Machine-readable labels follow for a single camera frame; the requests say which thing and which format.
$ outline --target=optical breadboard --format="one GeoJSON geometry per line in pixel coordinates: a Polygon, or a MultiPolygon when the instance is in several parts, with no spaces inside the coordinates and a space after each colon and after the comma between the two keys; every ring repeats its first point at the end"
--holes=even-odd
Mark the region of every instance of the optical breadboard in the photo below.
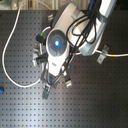
{"type": "MultiPolygon", "coordinates": [[[[32,53],[35,37],[49,26],[47,16],[56,11],[21,11],[6,54],[7,72],[26,85],[41,76],[34,68],[32,53]]],[[[17,11],[0,11],[0,54],[13,28],[17,11]]],[[[114,11],[99,50],[128,53],[128,11],[114,11]]],[[[97,63],[99,53],[78,55],[70,67],[72,88],[64,78],[42,99],[44,83],[20,88],[6,77],[0,59],[0,127],[3,128],[128,128],[128,57],[106,57],[97,63]]]]}

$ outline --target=metal bracket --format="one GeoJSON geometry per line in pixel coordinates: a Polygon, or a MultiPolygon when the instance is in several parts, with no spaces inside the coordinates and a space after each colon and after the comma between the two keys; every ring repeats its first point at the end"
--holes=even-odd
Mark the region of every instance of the metal bracket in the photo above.
{"type": "Polygon", "coordinates": [[[42,95],[43,99],[45,99],[45,100],[48,99],[50,88],[51,88],[50,85],[48,85],[48,84],[44,85],[44,91],[43,91],[43,95],[42,95]]]}
{"type": "Polygon", "coordinates": [[[102,64],[104,59],[106,58],[106,55],[109,51],[109,47],[107,45],[104,46],[103,50],[102,50],[102,53],[99,55],[98,59],[97,59],[97,62],[99,64],[102,64]]]}

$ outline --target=white cable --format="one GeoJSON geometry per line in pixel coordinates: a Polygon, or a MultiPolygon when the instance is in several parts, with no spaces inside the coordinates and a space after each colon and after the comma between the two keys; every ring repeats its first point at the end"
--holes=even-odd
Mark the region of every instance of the white cable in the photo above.
{"type": "Polygon", "coordinates": [[[41,2],[39,0],[36,0],[36,2],[43,4],[47,9],[51,10],[44,2],[41,2]]]}
{"type": "Polygon", "coordinates": [[[3,54],[2,54],[2,65],[3,65],[3,70],[4,70],[5,74],[6,74],[6,76],[8,77],[8,79],[9,79],[13,84],[15,84],[15,85],[17,85],[17,86],[19,86],[19,87],[23,87],[23,88],[31,87],[31,86],[37,84],[37,83],[40,81],[40,79],[38,79],[36,82],[34,82],[34,83],[32,83],[32,84],[29,84],[29,85],[21,85],[21,84],[16,83],[14,80],[12,80],[12,78],[8,75],[8,73],[7,73],[7,71],[6,71],[5,63],[4,63],[4,57],[5,57],[5,52],[6,52],[6,49],[7,49],[8,44],[9,44],[9,41],[10,41],[10,39],[11,39],[11,37],[12,37],[12,34],[13,34],[14,31],[15,31],[15,28],[16,28],[16,25],[17,25],[17,22],[18,22],[18,18],[19,18],[19,14],[20,14],[21,7],[22,7],[22,5],[23,5],[23,3],[24,3],[25,1],[26,1],[26,0],[23,0],[23,1],[21,2],[21,5],[20,5],[20,7],[19,7],[19,10],[18,10],[18,13],[17,13],[17,17],[16,17],[16,20],[15,20],[13,29],[12,29],[12,31],[11,31],[9,37],[8,37],[8,40],[7,40],[6,44],[5,44],[5,47],[4,47],[4,50],[3,50],[3,54]]]}
{"type": "Polygon", "coordinates": [[[125,57],[128,56],[128,54],[119,54],[119,55],[113,55],[113,54],[106,54],[104,53],[106,56],[108,57],[125,57]]]}

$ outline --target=blue light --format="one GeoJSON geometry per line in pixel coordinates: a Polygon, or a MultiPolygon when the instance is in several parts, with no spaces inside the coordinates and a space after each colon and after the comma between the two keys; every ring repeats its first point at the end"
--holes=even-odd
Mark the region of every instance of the blue light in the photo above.
{"type": "Polygon", "coordinates": [[[55,41],[55,46],[59,47],[60,46],[60,42],[58,40],[55,41]]]}

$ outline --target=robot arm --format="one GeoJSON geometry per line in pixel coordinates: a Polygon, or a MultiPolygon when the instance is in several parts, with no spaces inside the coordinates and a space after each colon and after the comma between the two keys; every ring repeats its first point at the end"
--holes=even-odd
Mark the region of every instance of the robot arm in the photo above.
{"type": "Polygon", "coordinates": [[[70,54],[70,45],[75,47],[77,43],[78,51],[83,56],[95,53],[115,3],[116,0],[96,0],[93,10],[87,12],[87,15],[78,10],[73,3],[64,5],[58,11],[52,24],[53,29],[46,41],[49,73],[54,76],[59,74],[63,63],[70,54]]]}

